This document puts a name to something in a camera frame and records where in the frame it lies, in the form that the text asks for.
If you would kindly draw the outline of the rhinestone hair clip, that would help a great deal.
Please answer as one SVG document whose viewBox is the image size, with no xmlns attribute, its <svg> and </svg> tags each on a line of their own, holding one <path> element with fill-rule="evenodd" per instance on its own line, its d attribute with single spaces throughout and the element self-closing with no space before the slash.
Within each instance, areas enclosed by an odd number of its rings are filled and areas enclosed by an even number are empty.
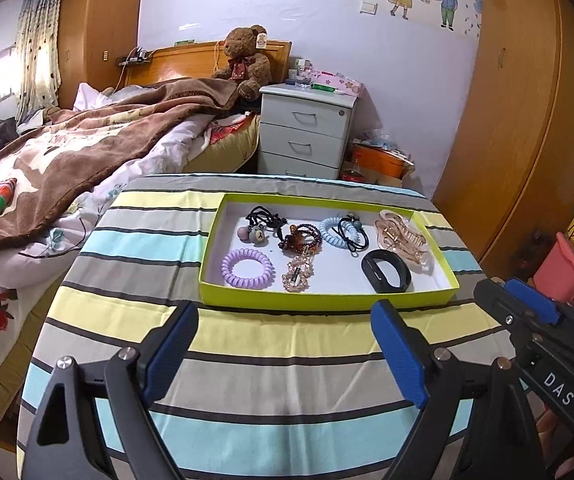
<svg viewBox="0 0 574 480">
<path fill-rule="evenodd" d="M 286 292 L 305 292 L 310 286 L 310 278 L 314 274 L 313 249 L 304 249 L 295 255 L 287 264 L 287 271 L 281 276 L 281 282 Z"/>
</svg>

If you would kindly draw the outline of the brown plush blanket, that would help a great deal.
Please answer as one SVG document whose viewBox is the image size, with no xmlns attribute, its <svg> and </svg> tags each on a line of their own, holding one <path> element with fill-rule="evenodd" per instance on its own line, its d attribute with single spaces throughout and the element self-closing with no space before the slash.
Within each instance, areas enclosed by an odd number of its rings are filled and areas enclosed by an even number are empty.
<svg viewBox="0 0 574 480">
<path fill-rule="evenodd" d="M 14 198 L 0 215 L 0 250 L 35 240 L 81 193 L 147 155 L 188 117 L 226 113 L 236 99 L 232 81 L 186 78 L 96 110 L 56 110 L 48 125 L 0 151 L 0 181 L 16 180 Z"/>
</svg>

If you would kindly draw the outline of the green shallow box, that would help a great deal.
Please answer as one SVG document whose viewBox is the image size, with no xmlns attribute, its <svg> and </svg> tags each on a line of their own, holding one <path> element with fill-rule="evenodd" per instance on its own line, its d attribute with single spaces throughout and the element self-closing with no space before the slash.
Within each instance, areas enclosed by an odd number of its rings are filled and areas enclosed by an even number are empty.
<svg viewBox="0 0 574 480">
<path fill-rule="evenodd" d="M 287 220 L 283 227 L 306 223 L 312 226 L 327 218 L 356 214 L 368 237 L 368 247 L 351 255 L 349 250 L 327 242 L 313 257 L 313 275 L 303 292 L 289 292 L 281 277 L 288 271 L 288 263 L 295 257 L 278 247 L 279 238 L 270 233 L 267 240 L 255 246 L 241 240 L 238 231 L 249 226 L 247 214 L 254 206 L 263 206 Z M 421 225 L 418 214 L 409 209 L 398 209 L 417 231 L 426 237 L 429 254 L 421 264 L 410 264 L 411 282 L 404 292 L 380 294 L 369 283 L 362 261 L 368 252 L 378 248 L 375 222 L 383 207 L 374 204 L 323 200 L 303 196 L 261 195 L 259 193 L 227 193 L 215 214 L 208 235 L 199 273 L 199 292 L 210 307 L 270 311 L 304 312 L 367 312 L 380 299 L 387 299 L 400 310 L 442 307 L 460 289 L 458 279 L 428 230 Z M 231 252 L 256 250 L 268 258 L 267 266 L 274 271 L 270 283 L 262 288 L 235 287 L 225 281 L 222 263 Z"/>
</svg>

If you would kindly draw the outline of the white bedside drawer cabinet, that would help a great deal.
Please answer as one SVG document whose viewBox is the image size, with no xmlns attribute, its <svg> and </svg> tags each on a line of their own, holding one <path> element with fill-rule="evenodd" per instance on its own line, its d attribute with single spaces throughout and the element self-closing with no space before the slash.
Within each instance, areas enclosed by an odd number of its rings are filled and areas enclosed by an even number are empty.
<svg viewBox="0 0 574 480">
<path fill-rule="evenodd" d="M 261 174 L 339 177 L 357 99 L 289 84 L 270 84 L 260 92 Z"/>
</svg>

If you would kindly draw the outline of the cola bottle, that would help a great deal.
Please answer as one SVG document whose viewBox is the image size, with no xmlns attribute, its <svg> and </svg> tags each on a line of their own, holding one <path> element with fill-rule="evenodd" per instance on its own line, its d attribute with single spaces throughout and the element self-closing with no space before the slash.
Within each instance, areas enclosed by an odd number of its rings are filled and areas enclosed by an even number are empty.
<svg viewBox="0 0 574 480">
<path fill-rule="evenodd" d="M 360 171 L 353 169 L 345 169 L 342 171 L 341 179 L 348 182 L 364 182 L 365 177 Z"/>
</svg>

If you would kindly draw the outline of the brown teddy bear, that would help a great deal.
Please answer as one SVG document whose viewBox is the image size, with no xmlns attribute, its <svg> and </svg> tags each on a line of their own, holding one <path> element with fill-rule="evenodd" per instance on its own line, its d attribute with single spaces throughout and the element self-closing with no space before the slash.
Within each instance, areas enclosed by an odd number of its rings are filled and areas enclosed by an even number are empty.
<svg viewBox="0 0 574 480">
<path fill-rule="evenodd" d="M 247 101 L 259 99 L 260 89 L 272 79 L 270 59 L 257 48 L 259 36 L 265 33 L 262 25 L 231 30 L 223 46 L 227 65 L 212 74 L 213 78 L 234 81 L 238 95 Z"/>
</svg>

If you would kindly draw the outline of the power strip on headboard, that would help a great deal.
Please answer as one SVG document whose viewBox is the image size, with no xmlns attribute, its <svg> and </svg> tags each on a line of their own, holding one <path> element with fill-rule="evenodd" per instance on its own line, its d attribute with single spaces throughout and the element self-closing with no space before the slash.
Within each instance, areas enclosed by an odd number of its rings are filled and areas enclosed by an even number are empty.
<svg viewBox="0 0 574 480">
<path fill-rule="evenodd" d="M 142 47 L 136 47 L 132 49 L 126 56 L 116 58 L 116 65 L 119 67 L 124 67 L 149 63 L 152 56 L 153 51 L 148 51 Z"/>
</svg>

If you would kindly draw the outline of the pink tissue box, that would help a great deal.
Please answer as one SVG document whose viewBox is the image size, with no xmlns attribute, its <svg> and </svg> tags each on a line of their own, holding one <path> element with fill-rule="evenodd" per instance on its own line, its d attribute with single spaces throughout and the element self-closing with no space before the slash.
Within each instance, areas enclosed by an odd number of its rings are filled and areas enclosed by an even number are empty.
<svg viewBox="0 0 574 480">
<path fill-rule="evenodd" d="M 324 72 L 323 70 L 312 70 L 310 79 L 312 86 L 333 89 L 334 92 L 344 94 L 345 96 L 360 98 L 364 93 L 364 84 L 342 74 L 333 74 Z"/>
</svg>

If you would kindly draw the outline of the clear gold hair claw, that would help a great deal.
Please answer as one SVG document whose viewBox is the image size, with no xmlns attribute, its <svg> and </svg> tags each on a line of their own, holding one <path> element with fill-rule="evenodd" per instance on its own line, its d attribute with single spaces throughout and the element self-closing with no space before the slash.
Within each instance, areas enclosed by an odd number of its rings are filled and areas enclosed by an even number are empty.
<svg viewBox="0 0 574 480">
<path fill-rule="evenodd" d="M 428 240 L 409 220 L 389 209 L 379 211 L 374 222 L 380 249 L 399 256 L 414 272 L 432 272 L 432 255 Z"/>
</svg>

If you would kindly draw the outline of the floral curtain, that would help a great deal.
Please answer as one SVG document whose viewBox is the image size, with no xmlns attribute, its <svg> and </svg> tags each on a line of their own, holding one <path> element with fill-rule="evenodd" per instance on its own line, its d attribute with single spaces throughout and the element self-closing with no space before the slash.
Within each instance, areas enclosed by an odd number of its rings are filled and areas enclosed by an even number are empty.
<svg viewBox="0 0 574 480">
<path fill-rule="evenodd" d="M 17 22 L 14 59 L 17 68 L 16 120 L 58 101 L 60 63 L 58 26 L 62 0 L 24 0 Z"/>
</svg>

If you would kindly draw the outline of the tall wooden wardrobe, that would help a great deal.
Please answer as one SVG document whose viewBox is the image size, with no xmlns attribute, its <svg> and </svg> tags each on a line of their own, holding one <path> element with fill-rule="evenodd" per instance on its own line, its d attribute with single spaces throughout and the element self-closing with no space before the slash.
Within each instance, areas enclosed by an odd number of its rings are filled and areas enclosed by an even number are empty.
<svg viewBox="0 0 574 480">
<path fill-rule="evenodd" d="M 141 0 L 62 0 L 58 25 L 58 105 L 70 108 L 81 82 L 97 90 L 116 86 L 118 58 L 138 40 Z"/>
</svg>

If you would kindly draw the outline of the large wooden wardrobe right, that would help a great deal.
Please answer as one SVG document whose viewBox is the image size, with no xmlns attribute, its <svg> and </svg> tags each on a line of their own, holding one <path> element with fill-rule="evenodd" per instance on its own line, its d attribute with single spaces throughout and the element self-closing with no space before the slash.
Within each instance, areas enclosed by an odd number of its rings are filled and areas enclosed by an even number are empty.
<svg viewBox="0 0 574 480">
<path fill-rule="evenodd" d="M 483 3 L 468 99 L 433 201 L 485 273 L 528 278 L 574 217 L 574 6 Z"/>
</svg>

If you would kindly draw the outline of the orange basket with clutter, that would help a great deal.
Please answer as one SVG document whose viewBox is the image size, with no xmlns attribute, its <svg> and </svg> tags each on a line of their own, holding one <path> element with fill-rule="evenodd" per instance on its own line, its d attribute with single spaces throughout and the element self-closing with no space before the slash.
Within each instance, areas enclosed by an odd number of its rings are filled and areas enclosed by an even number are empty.
<svg viewBox="0 0 574 480">
<path fill-rule="evenodd" d="M 415 171 L 415 162 L 411 156 L 388 141 L 364 134 L 353 136 L 351 140 L 351 162 L 360 170 L 390 179 L 402 180 Z"/>
</svg>

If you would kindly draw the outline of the pink plastic bucket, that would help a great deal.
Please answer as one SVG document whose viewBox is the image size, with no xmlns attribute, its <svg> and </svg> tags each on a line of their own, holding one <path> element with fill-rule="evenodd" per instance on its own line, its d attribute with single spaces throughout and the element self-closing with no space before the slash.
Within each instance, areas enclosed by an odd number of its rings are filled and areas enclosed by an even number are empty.
<svg viewBox="0 0 574 480">
<path fill-rule="evenodd" d="M 564 234 L 556 234 L 554 246 L 533 275 L 533 283 L 543 295 L 574 306 L 574 251 Z"/>
</svg>

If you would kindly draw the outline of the wooden headboard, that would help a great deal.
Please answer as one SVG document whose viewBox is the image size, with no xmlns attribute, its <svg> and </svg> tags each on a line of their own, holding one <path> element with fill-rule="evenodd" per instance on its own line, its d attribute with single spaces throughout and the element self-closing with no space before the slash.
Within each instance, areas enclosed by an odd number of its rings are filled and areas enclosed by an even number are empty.
<svg viewBox="0 0 574 480">
<path fill-rule="evenodd" d="M 269 40 L 266 43 L 263 53 L 270 59 L 273 84 L 279 84 L 286 79 L 290 50 L 290 41 Z M 157 49 L 150 55 L 148 62 L 128 66 L 124 84 L 152 86 L 179 78 L 207 78 L 226 65 L 223 41 L 182 44 Z"/>
</svg>

